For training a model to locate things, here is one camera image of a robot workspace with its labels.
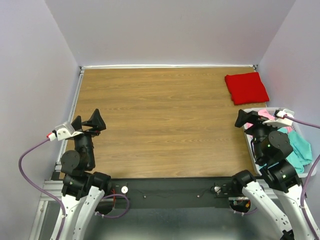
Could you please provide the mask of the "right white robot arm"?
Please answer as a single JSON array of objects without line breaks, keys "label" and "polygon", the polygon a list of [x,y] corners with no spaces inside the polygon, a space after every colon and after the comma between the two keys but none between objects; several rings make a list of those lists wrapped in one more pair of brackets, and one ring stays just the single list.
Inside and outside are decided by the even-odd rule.
[{"label": "right white robot arm", "polygon": [[270,199],[248,170],[232,177],[230,191],[247,197],[269,220],[281,240],[318,240],[320,229],[305,200],[307,182],[299,178],[287,160],[294,149],[287,133],[279,131],[292,124],[293,115],[287,109],[278,109],[275,113],[275,119],[271,120],[254,110],[241,109],[234,125],[237,128],[251,125],[245,133],[252,136],[255,163],[283,208]]}]

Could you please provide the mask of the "red t shirt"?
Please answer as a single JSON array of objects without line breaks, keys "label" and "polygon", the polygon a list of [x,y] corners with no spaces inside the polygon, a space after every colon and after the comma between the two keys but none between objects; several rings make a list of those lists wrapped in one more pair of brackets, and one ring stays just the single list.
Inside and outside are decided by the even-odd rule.
[{"label": "red t shirt", "polygon": [[226,75],[224,77],[235,105],[269,102],[270,98],[258,72]]}]

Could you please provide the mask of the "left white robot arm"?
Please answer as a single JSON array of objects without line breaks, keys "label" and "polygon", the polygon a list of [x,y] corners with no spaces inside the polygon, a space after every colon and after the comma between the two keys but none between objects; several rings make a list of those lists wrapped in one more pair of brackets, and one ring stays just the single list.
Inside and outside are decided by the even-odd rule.
[{"label": "left white robot arm", "polygon": [[98,201],[111,191],[111,177],[95,168],[93,138],[106,130],[107,126],[95,109],[91,117],[83,121],[77,116],[73,122],[65,122],[48,135],[50,141],[72,140],[74,149],[67,150],[60,158],[61,173],[64,174],[59,199],[59,216],[51,235],[53,240],[75,240],[84,231],[88,218],[79,217],[84,212],[92,213]]}]

